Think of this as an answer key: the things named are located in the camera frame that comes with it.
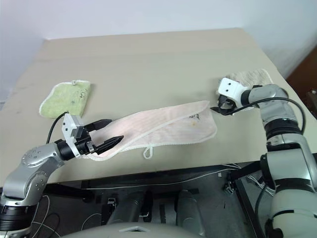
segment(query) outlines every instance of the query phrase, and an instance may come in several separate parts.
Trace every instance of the yellow-green towel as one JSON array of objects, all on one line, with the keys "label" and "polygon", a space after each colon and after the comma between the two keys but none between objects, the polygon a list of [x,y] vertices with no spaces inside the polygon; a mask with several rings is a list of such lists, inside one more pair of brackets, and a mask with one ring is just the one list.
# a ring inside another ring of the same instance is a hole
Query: yellow-green towel
[{"label": "yellow-green towel", "polygon": [[39,113],[45,118],[56,118],[63,112],[82,115],[90,93],[90,82],[74,80],[54,86],[41,103]]}]

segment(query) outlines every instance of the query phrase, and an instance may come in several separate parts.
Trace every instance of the wall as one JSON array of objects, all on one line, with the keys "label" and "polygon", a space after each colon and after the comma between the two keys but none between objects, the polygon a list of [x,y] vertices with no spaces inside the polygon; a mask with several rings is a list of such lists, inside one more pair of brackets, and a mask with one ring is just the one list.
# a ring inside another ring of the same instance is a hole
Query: wall
[{"label": "wall", "polygon": [[4,100],[43,39],[242,27],[287,77],[317,40],[315,0],[2,0]]}]

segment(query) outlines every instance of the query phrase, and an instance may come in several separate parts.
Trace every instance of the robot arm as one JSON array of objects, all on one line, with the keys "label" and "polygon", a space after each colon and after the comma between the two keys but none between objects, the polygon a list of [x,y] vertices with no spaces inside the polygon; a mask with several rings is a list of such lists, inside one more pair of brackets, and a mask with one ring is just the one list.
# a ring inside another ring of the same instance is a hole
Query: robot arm
[{"label": "robot arm", "polygon": [[270,219],[265,226],[267,236],[314,237],[317,232],[317,164],[288,104],[294,101],[277,85],[249,89],[228,78],[221,80],[218,93],[218,107],[212,109],[223,115],[251,105],[260,109],[268,150],[261,156],[261,169],[266,184],[276,189]]},{"label": "robot arm", "polygon": [[27,237],[36,205],[40,201],[50,175],[64,161],[80,155],[101,154],[118,144],[123,136],[94,145],[89,132],[105,127],[103,119],[84,126],[79,116],[64,115],[62,131],[65,140],[35,147],[27,151],[20,165],[7,177],[0,200],[0,238]]}]

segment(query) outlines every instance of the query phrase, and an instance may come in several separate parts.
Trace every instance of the white mesh cloth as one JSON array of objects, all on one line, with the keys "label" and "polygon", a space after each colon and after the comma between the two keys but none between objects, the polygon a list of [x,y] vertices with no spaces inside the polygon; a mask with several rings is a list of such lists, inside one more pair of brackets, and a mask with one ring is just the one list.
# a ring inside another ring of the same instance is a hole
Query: white mesh cloth
[{"label": "white mesh cloth", "polygon": [[227,77],[242,83],[243,86],[247,86],[250,89],[254,85],[266,85],[273,83],[269,73],[263,68],[253,71],[231,73]]},{"label": "white mesh cloth", "polygon": [[209,101],[143,111],[92,131],[90,136],[96,145],[114,136],[124,135],[124,138],[112,149],[84,158],[103,161],[122,151],[145,148],[143,156],[149,159],[155,146],[200,143],[212,138],[216,132]]}]

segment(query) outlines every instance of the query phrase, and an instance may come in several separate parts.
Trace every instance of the beige table surface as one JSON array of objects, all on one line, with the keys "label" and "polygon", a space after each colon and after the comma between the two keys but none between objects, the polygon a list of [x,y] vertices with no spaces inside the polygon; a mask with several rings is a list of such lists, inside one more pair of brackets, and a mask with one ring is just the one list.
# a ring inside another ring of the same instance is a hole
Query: beige table surface
[{"label": "beige table surface", "polygon": [[[0,185],[25,151],[45,143],[53,120],[41,117],[38,109],[60,82],[81,79],[94,84],[83,115],[89,123],[199,100],[210,100],[214,106],[219,79],[258,68],[265,68],[274,83],[300,102],[241,29],[46,41],[0,112]],[[298,110],[296,113],[301,123]],[[204,143],[156,147],[150,160],[143,158],[143,149],[103,162],[73,159],[55,171],[49,182],[255,161],[266,152],[258,110],[233,117],[213,116],[218,133]],[[317,152],[317,122],[307,109],[306,116],[305,136],[312,152]],[[52,141],[59,138],[61,123],[56,125]]]}]

